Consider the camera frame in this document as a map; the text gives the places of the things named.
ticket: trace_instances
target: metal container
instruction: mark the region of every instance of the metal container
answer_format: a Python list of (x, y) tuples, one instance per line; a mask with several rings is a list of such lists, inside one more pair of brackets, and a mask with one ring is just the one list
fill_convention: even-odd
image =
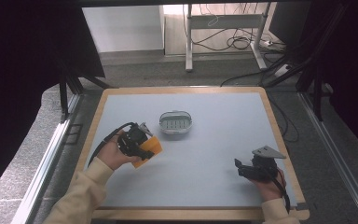
[(193, 121), (185, 111), (166, 112), (159, 117), (159, 127), (164, 133), (187, 133)]

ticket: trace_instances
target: orange object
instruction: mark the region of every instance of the orange object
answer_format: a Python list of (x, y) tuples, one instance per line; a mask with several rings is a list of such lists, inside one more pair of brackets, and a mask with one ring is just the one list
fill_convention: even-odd
[[(156, 136), (149, 138), (147, 141), (143, 142), (139, 147), (145, 151), (152, 151), (155, 154), (153, 157), (155, 157), (157, 154), (159, 154), (162, 151), (161, 144), (159, 143), (159, 140)], [(133, 167), (138, 168), (144, 163), (146, 163), (147, 161), (149, 161), (149, 159), (145, 159), (144, 161), (133, 162), (132, 165)]]

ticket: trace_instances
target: human hand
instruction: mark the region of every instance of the human hand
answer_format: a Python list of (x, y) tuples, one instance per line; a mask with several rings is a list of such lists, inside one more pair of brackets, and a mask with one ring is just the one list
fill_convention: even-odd
[[(278, 168), (278, 176), (277, 181), (282, 185), (283, 188), (286, 187), (286, 181), (284, 180), (284, 174), (283, 170)], [(261, 182), (249, 179), (252, 183), (255, 184), (255, 186), (260, 191), (261, 197), (263, 198), (264, 202), (273, 200), (273, 199), (279, 199), (282, 197), (281, 191), (278, 189), (278, 187), (274, 184), (274, 182)]]
[(136, 162), (141, 158), (137, 156), (129, 157), (124, 155), (120, 149), (118, 149), (117, 140), (118, 136), (123, 134), (124, 131), (120, 130), (115, 136), (113, 136), (101, 149), (97, 157), (103, 161), (112, 170), (116, 170), (122, 164), (127, 162)]

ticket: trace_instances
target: white wall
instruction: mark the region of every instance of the white wall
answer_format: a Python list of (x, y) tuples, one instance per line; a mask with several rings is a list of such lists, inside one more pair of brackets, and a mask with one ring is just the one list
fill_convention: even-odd
[(162, 6), (85, 7), (98, 52), (163, 49)]

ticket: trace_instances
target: wooden border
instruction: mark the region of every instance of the wooden border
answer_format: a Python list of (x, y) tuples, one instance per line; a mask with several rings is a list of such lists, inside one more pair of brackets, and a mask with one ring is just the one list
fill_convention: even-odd
[[(263, 88), (260, 87), (144, 87), (144, 88), (122, 88), (108, 89), (103, 92), (98, 108), (95, 112), (94, 119), (89, 128), (89, 134), (83, 146), (80, 158), (77, 162), (75, 174), (84, 169), (87, 157), (94, 135), (100, 122), (103, 107), (109, 95), (122, 94), (180, 94), (180, 93), (233, 93), (233, 92), (257, 92), (260, 94), (263, 105), (268, 115), (268, 120), (275, 136), (280, 152), (286, 156), (283, 163), (286, 167), (286, 180), (292, 183), (293, 191), (296, 196), (297, 203), (305, 203), (304, 195), (298, 183), (293, 164), (287, 153), (286, 146), (283, 142), (281, 131), (278, 128), (277, 121), (273, 114), (269, 98)], [(292, 209), (290, 216), (305, 220), (310, 217), (310, 211)], [(93, 218), (115, 219), (115, 220), (261, 220), (263, 213), (261, 208), (249, 209), (97, 209), (93, 213)]]

